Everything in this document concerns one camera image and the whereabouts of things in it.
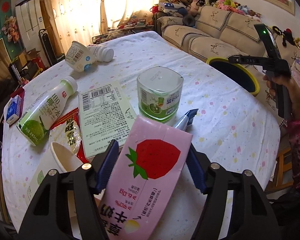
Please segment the person right hand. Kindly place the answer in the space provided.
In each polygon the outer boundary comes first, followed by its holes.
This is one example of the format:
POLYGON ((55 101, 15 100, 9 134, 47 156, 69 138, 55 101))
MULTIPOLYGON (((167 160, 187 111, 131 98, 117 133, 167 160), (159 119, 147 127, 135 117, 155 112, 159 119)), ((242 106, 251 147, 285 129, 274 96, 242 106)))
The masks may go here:
POLYGON ((278 76, 270 80, 265 75, 263 77, 263 80, 266 81, 270 95, 273 98, 275 98, 276 96, 276 89, 274 88, 274 84, 276 84, 276 86, 283 85, 288 89, 289 96, 292 102, 292 115, 296 120, 300 119, 300 87, 293 79, 293 77, 278 76))

